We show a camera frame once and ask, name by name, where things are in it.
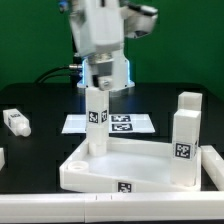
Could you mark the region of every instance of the white block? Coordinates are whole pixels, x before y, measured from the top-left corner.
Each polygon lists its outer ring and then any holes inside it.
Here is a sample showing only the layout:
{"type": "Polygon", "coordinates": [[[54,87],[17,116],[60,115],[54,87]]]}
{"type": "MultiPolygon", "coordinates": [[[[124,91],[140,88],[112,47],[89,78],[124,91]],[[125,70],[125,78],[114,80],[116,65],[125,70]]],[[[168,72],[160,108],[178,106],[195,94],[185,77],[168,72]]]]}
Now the white block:
{"type": "Polygon", "coordinates": [[[202,165],[215,186],[224,191],[224,161],[212,146],[202,146],[202,165]]]}
{"type": "Polygon", "coordinates": [[[4,151],[0,148],[0,170],[5,165],[4,151]]]}
{"type": "Polygon", "coordinates": [[[86,222],[224,219],[224,193],[155,192],[86,199],[86,222]]]}
{"type": "Polygon", "coordinates": [[[0,195],[0,223],[84,221],[84,194],[0,195]]]}
{"type": "Polygon", "coordinates": [[[192,92],[183,92],[179,95],[178,98],[178,110],[196,110],[201,111],[202,104],[202,94],[201,93],[192,93],[192,92]]]}
{"type": "Polygon", "coordinates": [[[23,116],[17,109],[3,111],[5,124],[15,134],[27,137],[31,134],[29,120],[23,116]]]}
{"type": "Polygon", "coordinates": [[[104,155],[109,138],[109,91],[90,87],[86,89],[86,136],[89,153],[104,155]]]}
{"type": "Polygon", "coordinates": [[[194,186],[197,175],[197,148],[201,112],[178,110],[174,115],[171,182],[194,186]]]}

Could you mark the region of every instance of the black surface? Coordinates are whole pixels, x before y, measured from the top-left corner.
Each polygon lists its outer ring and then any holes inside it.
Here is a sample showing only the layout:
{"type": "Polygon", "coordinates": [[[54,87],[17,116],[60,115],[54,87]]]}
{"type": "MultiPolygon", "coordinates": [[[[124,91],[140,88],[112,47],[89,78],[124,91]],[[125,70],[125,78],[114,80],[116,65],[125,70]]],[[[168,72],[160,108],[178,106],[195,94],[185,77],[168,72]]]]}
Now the black surface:
{"type": "MultiPolygon", "coordinates": [[[[137,84],[132,95],[111,99],[110,113],[148,113],[156,130],[154,134],[111,136],[171,142],[173,115],[183,91],[203,93],[199,145],[213,145],[222,155],[224,103],[194,84],[137,84]]],[[[84,96],[69,84],[14,84],[0,92],[0,110],[12,108],[30,120],[32,134],[28,138],[14,136],[0,117],[0,147],[6,156],[6,165],[0,172],[0,194],[67,192],[60,188],[59,166],[85,139],[85,134],[62,135],[61,130],[67,114],[85,113],[84,96]]],[[[216,190],[204,170],[202,190],[216,190]]]]}

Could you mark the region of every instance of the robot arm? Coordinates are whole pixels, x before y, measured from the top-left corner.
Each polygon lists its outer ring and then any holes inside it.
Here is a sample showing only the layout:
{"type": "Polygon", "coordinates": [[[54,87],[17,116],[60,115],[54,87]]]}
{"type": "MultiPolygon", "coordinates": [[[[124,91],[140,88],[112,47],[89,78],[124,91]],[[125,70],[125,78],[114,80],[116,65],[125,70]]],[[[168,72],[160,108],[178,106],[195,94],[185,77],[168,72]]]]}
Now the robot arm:
{"type": "Polygon", "coordinates": [[[152,32],[158,18],[158,10],[149,6],[127,3],[121,8],[124,33],[128,38],[140,38],[152,32]]]}
{"type": "Polygon", "coordinates": [[[60,0],[61,11],[70,10],[70,26],[80,57],[88,60],[93,85],[113,88],[113,52],[123,49],[124,37],[149,34],[157,10],[118,0],[60,0]]]}

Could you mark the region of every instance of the black cable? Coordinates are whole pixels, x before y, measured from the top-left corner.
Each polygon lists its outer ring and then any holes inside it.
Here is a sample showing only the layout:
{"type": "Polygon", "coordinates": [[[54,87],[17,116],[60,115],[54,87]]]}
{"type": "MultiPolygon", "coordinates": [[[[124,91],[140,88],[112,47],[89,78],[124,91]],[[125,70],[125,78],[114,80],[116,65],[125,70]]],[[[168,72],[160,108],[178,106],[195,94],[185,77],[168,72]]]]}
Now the black cable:
{"type": "Polygon", "coordinates": [[[58,68],[53,68],[47,72],[45,72],[44,74],[42,74],[41,76],[39,76],[34,83],[39,83],[41,79],[44,79],[46,76],[48,76],[51,73],[57,72],[57,71],[61,71],[61,70],[67,70],[69,69],[69,66],[63,66],[63,67],[58,67],[58,68]]]}
{"type": "Polygon", "coordinates": [[[62,77],[62,76],[64,76],[64,77],[66,77],[66,76],[76,77],[79,80],[81,80],[81,78],[82,78],[82,76],[80,76],[78,73],[74,73],[74,72],[73,73],[68,73],[68,74],[55,74],[55,75],[49,75],[49,76],[45,77],[44,79],[41,80],[40,83],[44,83],[46,80],[54,78],[54,77],[62,77]]]}
{"type": "Polygon", "coordinates": [[[47,76],[47,77],[45,77],[45,78],[43,78],[41,81],[40,81],[40,83],[44,83],[46,80],[48,80],[48,79],[51,79],[51,78],[55,78],[55,77],[70,77],[70,75],[71,74],[55,74],[55,75],[49,75],[49,76],[47,76]]]}

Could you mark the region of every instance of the green background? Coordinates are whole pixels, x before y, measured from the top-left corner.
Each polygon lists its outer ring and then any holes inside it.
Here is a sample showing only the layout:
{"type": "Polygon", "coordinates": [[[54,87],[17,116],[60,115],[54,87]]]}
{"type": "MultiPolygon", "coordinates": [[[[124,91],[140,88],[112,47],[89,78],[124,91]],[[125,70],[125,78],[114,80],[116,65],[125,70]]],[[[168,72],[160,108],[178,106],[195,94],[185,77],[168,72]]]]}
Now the green background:
{"type": "MultiPolygon", "coordinates": [[[[224,99],[224,0],[133,2],[160,13],[153,34],[126,40],[134,81],[199,83],[224,99]]],[[[72,62],[56,0],[0,0],[0,8],[0,88],[72,62]]]]}

